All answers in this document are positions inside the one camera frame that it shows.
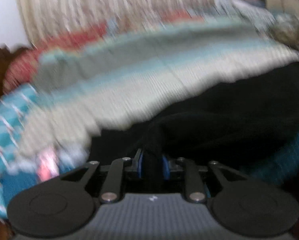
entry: beige knit fabric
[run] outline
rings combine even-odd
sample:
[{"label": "beige knit fabric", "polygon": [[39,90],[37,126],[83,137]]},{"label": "beige knit fabric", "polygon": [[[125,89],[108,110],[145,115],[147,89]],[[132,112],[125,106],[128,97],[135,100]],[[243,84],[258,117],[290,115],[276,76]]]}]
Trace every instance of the beige knit fabric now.
[{"label": "beige knit fabric", "polygon": [[157,11],[211,5],[214,0],[19,0],[29,40],[74,31],[111,17],[129,21],[155,17]]}]

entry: teal patterned fabric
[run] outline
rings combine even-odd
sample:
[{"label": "teal patterned fabric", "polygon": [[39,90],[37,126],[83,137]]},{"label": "teal patterned fabric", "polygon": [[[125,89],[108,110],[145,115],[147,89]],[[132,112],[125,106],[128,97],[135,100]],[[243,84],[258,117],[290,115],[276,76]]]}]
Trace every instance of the teal patterned fabric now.
[{"label": "teal patterned fabric", "polygon": [[[36,101],[35,89],[25,84],[0,99],[0,175],[14,160],[14,152],[30,106]],[[6,213],[0,183],[0,217]]]},{"label": "teal patterned fabric", "polygon": [[242,171],[256,179],[277,186],[293,178],[299,171],[299,133],[293,141],[282,147],[272,157],[253,167],[245,167]]}]

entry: silver bolt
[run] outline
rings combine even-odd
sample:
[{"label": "silver bolt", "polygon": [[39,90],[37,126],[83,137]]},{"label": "silver bolt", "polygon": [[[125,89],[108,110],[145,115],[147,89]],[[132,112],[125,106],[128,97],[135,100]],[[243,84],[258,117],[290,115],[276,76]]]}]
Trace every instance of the silver bolt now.
[{"label": "silver bolt", "polygon": [[106,202],[111,202],[117,199],[117,195],[113,192],[106,192],[102,194],[101,198]]},{"label": "silver bolt", "polygon": [[189,195],[189,198],[193,201],[199,202],[206,198],[206,195],[202,192],[193,192]]}]

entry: black fabric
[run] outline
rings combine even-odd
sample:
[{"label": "black fabric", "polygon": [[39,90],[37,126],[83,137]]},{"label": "black fabric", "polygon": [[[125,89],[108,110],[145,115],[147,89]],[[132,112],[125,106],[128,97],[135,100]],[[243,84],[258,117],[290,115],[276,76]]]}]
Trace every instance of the black fabric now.
[{"label": "black fabric", "polygon": [[126,131],[92,138],[89,161],[103,165],[144,150],[143,175],[162,180],[162,158],[217,160],[238,169],[275,153],[299,130],[299,62],[269,73],[221,83],[174,103]]}]

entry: white logo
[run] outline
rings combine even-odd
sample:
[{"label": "white logo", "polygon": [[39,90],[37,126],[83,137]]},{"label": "white logo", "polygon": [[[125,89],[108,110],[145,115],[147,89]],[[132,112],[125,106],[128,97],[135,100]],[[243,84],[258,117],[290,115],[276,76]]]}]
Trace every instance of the white logo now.
[{"label": "white logo", "polygon": [[154,201],[158,200],[158,197],[152,196],[152,197],[149,197],[149,200],[154,202]]}]

